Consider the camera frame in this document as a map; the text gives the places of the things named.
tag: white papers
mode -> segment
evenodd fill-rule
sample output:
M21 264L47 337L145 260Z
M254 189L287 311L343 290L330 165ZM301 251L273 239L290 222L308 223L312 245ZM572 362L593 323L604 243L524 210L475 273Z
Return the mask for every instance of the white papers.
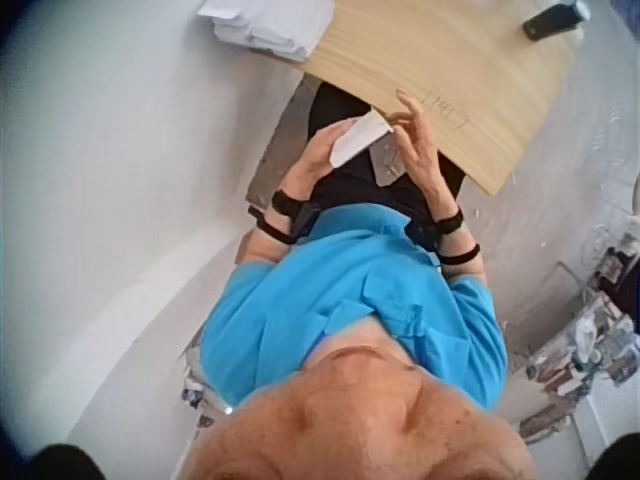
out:
M333 168L347 163L373 142L385 136L391 127L377 111L371 110L333 144L329 161Z
M333 18L334 0L207 0L216 36L304 62Z

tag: person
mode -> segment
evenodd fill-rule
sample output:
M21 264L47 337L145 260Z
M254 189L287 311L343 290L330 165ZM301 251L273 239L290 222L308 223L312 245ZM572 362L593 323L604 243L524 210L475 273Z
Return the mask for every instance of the person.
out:
M520 437L490 413L507 355L455 199L463 174L419 102L397 96L406 110L389 120L407 175L378 187L368 151L329 162L370 107L318 90L309 143L201 339L208 382L239 408L199 439L182 478L533 477ZM424 228L412 236L410 224Z

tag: floor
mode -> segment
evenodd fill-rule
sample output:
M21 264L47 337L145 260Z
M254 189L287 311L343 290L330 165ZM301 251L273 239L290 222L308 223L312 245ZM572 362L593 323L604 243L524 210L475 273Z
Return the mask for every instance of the floor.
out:
M607 3L589 3L592 20L565 88L511 181L489 197L467 179L459 196L483 248L512 369L577 308L579 288L558 261L586 278L631 212L638 46ZM249 187L251 203L266 206L302 151L317 85L305 77L285 110ZM390 155L377 160L377 171L393 174Z

